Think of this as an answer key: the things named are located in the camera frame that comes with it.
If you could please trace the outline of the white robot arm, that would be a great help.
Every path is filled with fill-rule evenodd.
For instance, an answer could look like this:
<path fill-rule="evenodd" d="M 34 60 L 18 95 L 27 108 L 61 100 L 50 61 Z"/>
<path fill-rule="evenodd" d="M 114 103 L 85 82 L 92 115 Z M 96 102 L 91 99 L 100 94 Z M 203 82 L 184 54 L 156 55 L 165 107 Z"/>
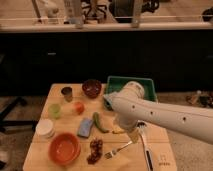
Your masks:
<path fill-rule="evenodd" d="M 144 99 L 143 86 L 130 81 L 103 98 L 117 114 L 117 124 L 132 133 L 139 120 L 213 144 L 213 109 L 153 102 Z"/>

